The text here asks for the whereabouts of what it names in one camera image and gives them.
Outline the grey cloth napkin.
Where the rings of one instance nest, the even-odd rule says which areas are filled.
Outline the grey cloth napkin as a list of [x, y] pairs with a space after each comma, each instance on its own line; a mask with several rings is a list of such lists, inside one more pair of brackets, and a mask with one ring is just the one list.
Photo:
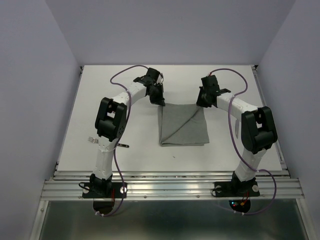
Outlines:
[[196, 104], [159, 106], [158, 142], [161, 147], [204, 146], [210, 142], [204, 109]]

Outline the black handled knife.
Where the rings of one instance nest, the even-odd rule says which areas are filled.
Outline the black handled knife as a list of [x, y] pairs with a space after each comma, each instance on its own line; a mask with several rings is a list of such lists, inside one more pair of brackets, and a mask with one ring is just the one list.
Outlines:
[[238, 139], [239, 138], [239, 128], [240, 128], [240, 121], [236, 119], [235, 121], [235, 136]]

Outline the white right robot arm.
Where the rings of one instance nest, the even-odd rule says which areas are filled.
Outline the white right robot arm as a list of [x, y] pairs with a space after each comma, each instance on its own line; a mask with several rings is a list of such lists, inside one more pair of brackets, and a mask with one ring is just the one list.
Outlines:
[[[243, 91], [233, 94], [226, 88], [221, 89], [215, 75], [203, 77], [201, 82], [196, 104], [204, 108], [214, 106], [227, 112], [231, 141], [240, 158], [230, 182], [230, 189], [233, 194], [242, 195], [259, 172], [258, 167], [267, 150], [278, 140], [272, 110], [267, 106], [257, 107], [239, 99], [238, 96], [243, 94]], [[231, 117], [241, 123], [242, 154], [235, 143]]]

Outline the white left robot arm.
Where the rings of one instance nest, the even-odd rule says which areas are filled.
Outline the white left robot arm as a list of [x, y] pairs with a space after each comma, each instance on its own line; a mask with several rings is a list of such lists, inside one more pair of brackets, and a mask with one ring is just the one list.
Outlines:
[[136, 77], [128, 87], [114, 81], [115, 77], [137, 67], [138, 65], [130, 66], [111, 77], [110, 83], [123, 88], [123, 92], [112, 98], [104, 97], [98, 108], [94, 123], [98, 135], [98, 153], [89, 182], [90, 189], [94, 188], [100, 197], [111, 193], [112, 162], [116, 160], [115, 150], [125, 132], [132, 105], [146, 96], [153, 105], [166, 105], [163, 96], [164, 77], [154, 68], [141, 65], [146, 69], [146, 74]]

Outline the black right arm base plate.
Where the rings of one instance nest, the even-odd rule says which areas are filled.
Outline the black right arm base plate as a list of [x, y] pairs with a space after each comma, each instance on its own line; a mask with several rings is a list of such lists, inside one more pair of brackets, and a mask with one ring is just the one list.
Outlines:
[[213, 195], [217, 198], [259, 197], [260, 191], [256, 181], [232, 183], [231, 181], [216, 181]]

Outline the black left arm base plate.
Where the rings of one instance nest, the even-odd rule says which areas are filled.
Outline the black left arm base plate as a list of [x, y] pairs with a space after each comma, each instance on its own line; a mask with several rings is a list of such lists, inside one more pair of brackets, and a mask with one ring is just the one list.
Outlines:
[[78, 186], [82, 189], [84, 199], [121, 199], [127, 197], [127, 183], [112, 182], [106, 189], [92, 186], [90, 182], [80, 182]]

